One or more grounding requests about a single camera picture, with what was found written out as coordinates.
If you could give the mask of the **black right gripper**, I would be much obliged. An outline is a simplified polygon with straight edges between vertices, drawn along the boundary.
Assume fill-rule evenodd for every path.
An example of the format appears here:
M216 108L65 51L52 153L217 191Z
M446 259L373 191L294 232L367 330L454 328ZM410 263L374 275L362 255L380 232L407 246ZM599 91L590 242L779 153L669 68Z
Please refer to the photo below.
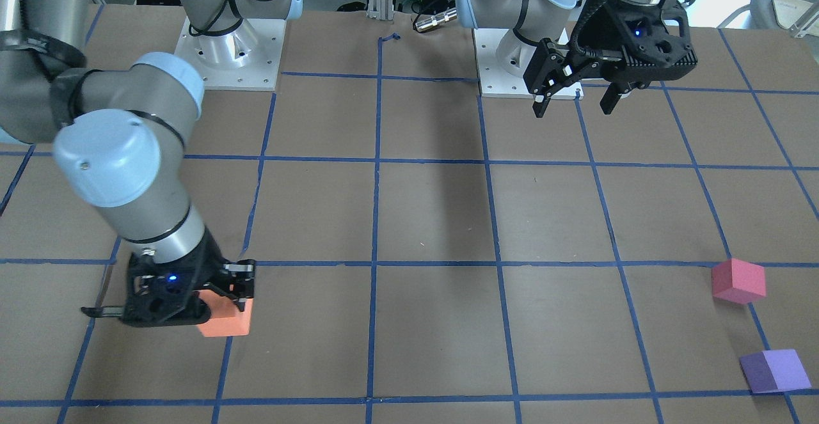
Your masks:
M87 317L115 317L131 327L169 327L207 321L211 311L197 291L214 290L239 311L254 298L257 261L226 263L211 232L189 254L170 263L132 254L126 277L125 306L81 307Z

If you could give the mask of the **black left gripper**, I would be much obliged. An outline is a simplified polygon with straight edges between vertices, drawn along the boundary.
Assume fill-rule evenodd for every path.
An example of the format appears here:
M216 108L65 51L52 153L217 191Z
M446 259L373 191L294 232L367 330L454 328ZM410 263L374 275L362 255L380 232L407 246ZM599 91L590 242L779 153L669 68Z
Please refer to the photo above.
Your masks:
M621 98L650 81L678 80L698 65L687 13L678 0L637 4L630 0L587 0L573 39L541 39L523 73L534 95L532 110L543 118L557 91L585 78L609 85L601 110L611 115Z

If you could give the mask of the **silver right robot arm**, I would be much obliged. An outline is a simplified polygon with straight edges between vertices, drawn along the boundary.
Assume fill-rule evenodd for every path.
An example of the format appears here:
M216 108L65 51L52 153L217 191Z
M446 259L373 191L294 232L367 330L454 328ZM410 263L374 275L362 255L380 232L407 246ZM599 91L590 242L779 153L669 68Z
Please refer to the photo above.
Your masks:
M131 247L122 306L82 308L131 327L249 329L255 262L223 258L179 180L205 83L186 60L144 54L90 68L88 0L2 0L2 142L52 145L74 192Z

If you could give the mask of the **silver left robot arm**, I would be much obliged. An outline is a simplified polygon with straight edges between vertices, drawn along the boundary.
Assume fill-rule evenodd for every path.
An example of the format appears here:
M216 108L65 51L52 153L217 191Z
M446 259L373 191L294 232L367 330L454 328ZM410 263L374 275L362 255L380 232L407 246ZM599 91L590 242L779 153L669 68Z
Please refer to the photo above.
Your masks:
M698 65L679 0L585 0L567 42L559 39L579 0L456 0L467 28L506 30L498 54L523 79L544 115L553 96L583 79L608 83L600 107L653 81L678 80Z

